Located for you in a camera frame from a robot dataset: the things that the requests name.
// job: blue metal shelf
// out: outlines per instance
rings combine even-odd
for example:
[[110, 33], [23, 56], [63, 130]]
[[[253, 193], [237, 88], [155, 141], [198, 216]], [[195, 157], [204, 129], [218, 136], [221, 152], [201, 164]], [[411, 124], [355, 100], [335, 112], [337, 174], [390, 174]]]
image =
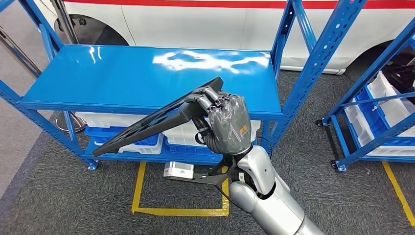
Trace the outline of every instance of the blue metal shelf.
[[282, 118], [270, 53], [260, 51], [65, 45], [19, 103], [150, 114], [218, 76], [224, 90], [244, 96], [252, 119]]
[[[251, 119], [263, 121], [265, 130], [276, 121], [270, 133], [262, 133], [274, 147], [366, 0], [338, 1], [318, 39], [301, 0], [288, 0], [271, 51], [63, 45], [33, 0], [19, 2], [39, 28], [50, 64], [25, 96], [1, 81], [0, 96], [94, 170], [97, 159], [213, 163], [209, 156], [184, 157], [166, 151], [166, 146], [159, 156], [118, 153], [95, 158], [91, 143], [85, 151], [79, 147], [68, 111], [146, 115], [218, 76], [224, 90], [244, 96]], [[279, 67], [295, 18], [310, 56], [281, 107]], [[37, 110], [64, 111], [70, 139]], [[270, 152], [270, 146], [261, 143]]]
[[209, 155], [197, 155], [197, 154], [181, 154], [172, 153], [166, 144], [163, 144], [160, 154], [140, 154], [135, 152], [122, 152], [122, 153], [107, 153], [99, 157], [94, 157], [92, 151], [96, 149], [96, 145], [93, 141], [90, 141], [84, 158], [93, 160], [116, 160], [116, 161], [134, 161], [134, 162], [154, 162], [154, 163], [166, 163], [169, 161], [178, 161], [181, 163], [197, 164], [197, 165], [216, 165], [222, 159], [220, 156]]
[[[393, 98], [403, 98], [414, 96], [414, 93], [399, 94], [389, 97], [382, 97], [373, 99], [370, 92], [367, 90], [367, 83], [389, 62], [396, 54], [398, 54], [404, 47], [410, 45], [415, 48], [415, 18], [408, 24], [408, 26], [392, 41], [385, 51], [376, 59], [376, 61], [365, 71], [362, 77], [351, 87], [351, 89], [340, 99], [340, 101], [322, 118], [323, 125], [328, 125], [332, 122], [334, 131], [338, 137], [340, 147], [342, 148], [344, 158], [335, 161], [335, 167], [339, 171], [345, 171], [346, 167], [355, 161], [389, 161], [389, 162], [406, 162], [415, 163], [415, 156], [372, 156], [368, 155], [370, 152], [380, 146], [396, 146], [397, 149], [401, 146], [406, 146], [409, 142], [413, 145], [411, 138], [399, 137], [398, 135], [405, 132], [415, 125], [415, 113], [400, 121], [393, 127], [390, 127], [385, 120], [384, 113], [381, 107], [373, 113], [372, 108], [380, 101], [386, 101]], [[368, 121], [374, 139], [369, 143], [361, 146], [357, 140], [356, 132], [346, 117], [348, 129], [352, 135], [354, 144], [357, 148], [353, 153], [349, 153], [346, 141], [337, 121], [338, 115], [345, 115], [344, 110], [347, 106], [358, 105], [365, 119]]]

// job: blue storage bin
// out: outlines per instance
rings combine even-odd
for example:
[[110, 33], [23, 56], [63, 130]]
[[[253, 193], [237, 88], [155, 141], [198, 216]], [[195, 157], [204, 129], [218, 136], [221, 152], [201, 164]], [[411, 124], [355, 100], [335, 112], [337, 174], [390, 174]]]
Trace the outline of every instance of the blue storage bin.
[[[85, 135], [90, 136], [91, 140], [97, 143], [105, 143], [116, 136], [121, 131], [125, 130], [126, 127], [109, 127], [109, 128], [100, 128], [100, 127], [89, 127], [85, 129]], [[135, 145], [146, 145], [146, 146], [155, 146], [157, 144], [157, 139], [159, 135], [153, 135], [146, 139], [135, 142]]]
[[207, 156], [217, 156], [217, 157], [222, 156], [222, 154], [212, 152], [210, 149], [208, 149], [208, 147], [171, 144], [167, 141], [167, 138], [166, 138], [166, 145], [169, 147], [170, 152], [172, 153], [196, 154], [196, 155], [207, 155]]
[[[356, 101], [373, 99], [367, 86], [355, 97]], [[374, 137], [379, 136], [390, 127], [385, 119], [385, 113], [382, 111], [382, 108], [379, 106], [374, 111], [372, 109], [376, 106], [378, 102], [368, 102], [359, 104], [359, 108], [362, 111], [363, 115], [368, 121], [370, 130], [372, 131]], [[385, 146], [415, 146], [415, 137], [395, 137], [383, 145]]]

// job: white storage bin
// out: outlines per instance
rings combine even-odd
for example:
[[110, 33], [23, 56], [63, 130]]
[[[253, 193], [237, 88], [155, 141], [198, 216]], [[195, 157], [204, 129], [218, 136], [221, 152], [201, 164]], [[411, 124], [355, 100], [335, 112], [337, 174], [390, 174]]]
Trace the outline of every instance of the white storage bin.
[[[356, 132], [357, 139], [360, 146], [364, 146], [374, 139], [373, 133], [369, 127], [368, 122], [365, 119], [359, 106], [349, 106], [345, 108], [347, 119], [353, 126]], [[415, 146], [379, 146], [375, 150], [371, 151], [367, 155], [369, 156], [414, 156]]]
[[415, 146], [379, 146], [368, 153], [369, 156], [413, 156], [415, 158]]
[[[368, 84], [368, 90], [373, 98], [381, 98], [400, 94], [388, 82], [382, 71], [379, 71], [376, 78], [370, 84]], [[386, 122], [390, 127], [395, 126], [400, 121], [415, 112], [415, 105], [405, 98], [392, 99], [386, 102], [381, 102], [380, 107], [382, 108], [383, 113], [385, 113]], [[399, 136], [415, 137], [415, 127], [410, 128]]]
[[[159, 138], [157, 140], [157, 144], [154, 146], [148, 146], [148, 145], [135, 145], [135, 144], [129, 144], [127, 146], [121, 147], [118, 151], [118, 153], [122, 152], [138, 152], [141, 154], [160, 154], [161, 153], [161, 147], [163, 146], [163, 134], [159, 134]], [[96, 145], [103, 145], [102, 143], [95, 142]]]
[[[256, 139], [256, 132], [261, 127], [261, 121], [251, 120], [251, 142]], [[182, 144], [192, 146], [202, 146], [195, 141], [195, 135], [198, 133], [196, 126], [192, 121], [171, 128], [170, 130], [163, 131], [163, 134], [167, 137], [167, 142], [170, 144]]]
[[127, 127], [145, 118], [146, 115], [134, 114], [111, 114], [111, 113], [91, 113], [76, 112], [77, 117], [85, 120], [90, 127], [108, 128], [111, 126]]
[[357, 140], [359, 141], [360, 146], [363, 147], [371, 140], [375, 139], [372, 131], [370, 130], [368, 121], [366, 121], [366, 118], [362, 111], [360, 111], [359, 106], [349, 106], [345, 108], [345, 113], [347, 119], [349, 119], [354, 131], [356, 132]]

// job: red stripe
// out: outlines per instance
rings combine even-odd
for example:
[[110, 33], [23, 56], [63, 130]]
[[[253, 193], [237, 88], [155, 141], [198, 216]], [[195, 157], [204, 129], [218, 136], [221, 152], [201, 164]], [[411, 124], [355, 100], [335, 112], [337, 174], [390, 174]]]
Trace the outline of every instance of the red stripe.
[[[197, 1], [197, 0], [64, 0], [78, 3], [138, 5], [138, 6], [181, 6], [181, 7], [226, 7], [226, 8], [284, 8], [285, 1]], [[306, 9], [333, 9], [337, 1], [303, 1]], [[415, 0], [370, 0], [368, 9], [412, 9]]]

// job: floor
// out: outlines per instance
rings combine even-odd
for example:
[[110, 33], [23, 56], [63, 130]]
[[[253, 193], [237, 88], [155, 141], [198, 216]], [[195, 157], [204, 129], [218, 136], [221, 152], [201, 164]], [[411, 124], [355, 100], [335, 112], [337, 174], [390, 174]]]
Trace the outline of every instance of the floor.
[[[4, 28], [9, 19], [17, 18], [13, 12], [7, 17], [4, 21], [4, 13], [0, 14]], [[44, 68], [46, 56], [30, 23], [27, 22], [24, 34], [9, 25], [10, 36], [24, 43], [25, 51], [37, 56], [36, 63]], [[327, 133], [314, 125], [359, 77], [374, 53], [365, 54], [342, 76], [322, 75], [272, 156], [273, 165], [290, 186], [294, 198], [328, 235], [415, 234], [382, 164], [362, 162], [350, 166], [347, 172], [334, 172], [329, 164], [334, 154]], [[33, 82], [18, 65], [2, 60], [0, 66], [2, 79], [9, 75], [7, 82], [19, 92], [24, 93]], [[297, 76], [297, 72], [281, 72], [278, 87], [282, 97], [289, 93]], [[1, 102], [0, 133], [10, 134], [0, 136], [0, 147], [5, 150], [0, 153], [0, 174], [4, 174], [0, 175], [0, 182], [4, 188], [12, 183], [0, 199], [0, 234], [146, 235], [154, 228], [169, 235], [264, 234], [250, 216], [233, 206], [229, 217], [132, 214], [138, 163], [102, 162], [97, 171], [89, 172], [60, 144], [45, 133], [39, 135], [36, 127]], [[82, 133], [79, 139], [83, 145], [88, 142]], [[19, 148], [10, 148], [21, 142], [24, 144]], [[415, 210], [415, 166], [391, 167], [409, 207]], [[220, 206], [221, 195], [214, 187], [166, 181], [161, 178], [162, 170], [162, 164], [147, 164], [140, 206]]]
[[[43, 70], [48, 64], [42, 38], [17, 1], [0, 13], [0, 25], [22, 50]], [[19, 95], [35, 81], [7, 51], [0, 47], [0, 77]], [[50, 118], [52, 112], [41, 112]], [[41, 129], [0, 99], [0, 197], [18, 171]]]

